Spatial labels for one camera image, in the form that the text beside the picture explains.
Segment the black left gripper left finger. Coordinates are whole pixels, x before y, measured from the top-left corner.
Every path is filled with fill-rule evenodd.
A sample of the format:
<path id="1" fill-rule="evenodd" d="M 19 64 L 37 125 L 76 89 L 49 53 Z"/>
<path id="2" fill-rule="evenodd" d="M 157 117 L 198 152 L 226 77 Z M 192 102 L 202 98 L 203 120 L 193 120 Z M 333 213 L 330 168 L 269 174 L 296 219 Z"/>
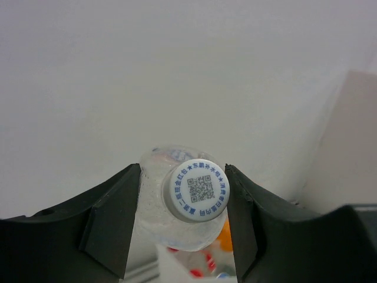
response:
<path id="1" fill-rule="evenodd" d="M 119 282 L 139 193 L 140 166 L 32 216 L 1 220 L 2 282 Z"/>

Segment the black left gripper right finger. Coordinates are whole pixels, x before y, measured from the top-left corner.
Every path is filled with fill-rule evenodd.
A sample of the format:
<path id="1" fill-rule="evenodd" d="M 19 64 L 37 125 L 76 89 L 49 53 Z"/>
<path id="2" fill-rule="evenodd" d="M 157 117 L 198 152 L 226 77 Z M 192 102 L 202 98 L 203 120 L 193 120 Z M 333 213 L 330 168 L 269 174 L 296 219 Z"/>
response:
<path id="1" fill-rule="evenodd" d="M 225 167 L 239 282 L 375 282 L 376 205 L 318 214 Z"/>

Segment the orange juice bottle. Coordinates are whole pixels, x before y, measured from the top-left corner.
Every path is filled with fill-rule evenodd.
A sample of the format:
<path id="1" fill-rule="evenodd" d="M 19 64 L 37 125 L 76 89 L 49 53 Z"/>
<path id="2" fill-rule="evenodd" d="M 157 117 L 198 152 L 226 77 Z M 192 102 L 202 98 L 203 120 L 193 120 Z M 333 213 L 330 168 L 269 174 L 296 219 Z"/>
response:
<path id="1" fill-rule="evenodd" d="M 219 247 L 225 252 L 233 252 L 232 236 L 230 232 L 229 220 L 227 219 L 224 226 L 217 237 Z"/>

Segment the tall red-cap red-label bottle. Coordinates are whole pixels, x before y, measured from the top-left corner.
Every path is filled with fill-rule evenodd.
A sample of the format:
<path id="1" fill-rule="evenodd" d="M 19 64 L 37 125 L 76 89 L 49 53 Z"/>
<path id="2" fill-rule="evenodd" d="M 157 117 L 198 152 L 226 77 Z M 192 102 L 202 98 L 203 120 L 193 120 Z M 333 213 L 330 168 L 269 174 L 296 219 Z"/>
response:
<path id="1" fill-rule="evenodd" d="M 190 269 L 189 274 L 193 278 L 203 278 L 204 277 L 204 272 L 201 269 Z"/>

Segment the white-cap clear labelled bottle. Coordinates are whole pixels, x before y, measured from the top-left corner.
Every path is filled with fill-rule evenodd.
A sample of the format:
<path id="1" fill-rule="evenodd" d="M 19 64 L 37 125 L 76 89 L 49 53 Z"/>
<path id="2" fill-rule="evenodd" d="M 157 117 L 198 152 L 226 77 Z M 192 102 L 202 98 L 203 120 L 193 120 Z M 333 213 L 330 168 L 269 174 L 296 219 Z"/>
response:
<path id="1" fill-rule="evenodd" d="M 168 145 L 144 153 L 137 225 L 156 244 L 198 251 L 220 234 L 230 185 L 225 165 L 191 147 Z"/>

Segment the small red-cap red-label bottle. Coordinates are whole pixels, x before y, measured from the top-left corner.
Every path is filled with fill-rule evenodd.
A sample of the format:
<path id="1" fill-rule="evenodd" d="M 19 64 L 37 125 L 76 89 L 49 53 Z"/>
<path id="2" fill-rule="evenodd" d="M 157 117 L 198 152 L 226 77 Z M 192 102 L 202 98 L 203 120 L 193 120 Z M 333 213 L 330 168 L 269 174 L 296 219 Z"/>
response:
<path id="1" fill-rule="evenodd" d="M 212 256 L 211 253 L 206 253 L 205 254 L 205 259 L 206 259 L 206 264 L 207 264 L 207 269 L 209 270 L 209 272 L 214 272 L 217 265 L 216 265 L 216 262 Z"/>

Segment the white plastic bin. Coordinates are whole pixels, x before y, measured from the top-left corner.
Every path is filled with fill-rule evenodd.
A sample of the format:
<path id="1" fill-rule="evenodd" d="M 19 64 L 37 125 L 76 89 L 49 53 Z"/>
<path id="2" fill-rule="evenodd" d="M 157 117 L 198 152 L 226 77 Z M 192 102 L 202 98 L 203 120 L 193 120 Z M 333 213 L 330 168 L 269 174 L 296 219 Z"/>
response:
<path id="1" fill-rule="evenodd" d="M 225 252 L 217 239 L 202 250 L 195 252 L 179 251 L 157 246 L 158 267 L 162 282 L 237 282 L 233 252 Z M 216 269 L 209 272 L 205 254 L 211 253 Z M 203 278 L 193 278 L 190 269 L 201 269 Z"/>

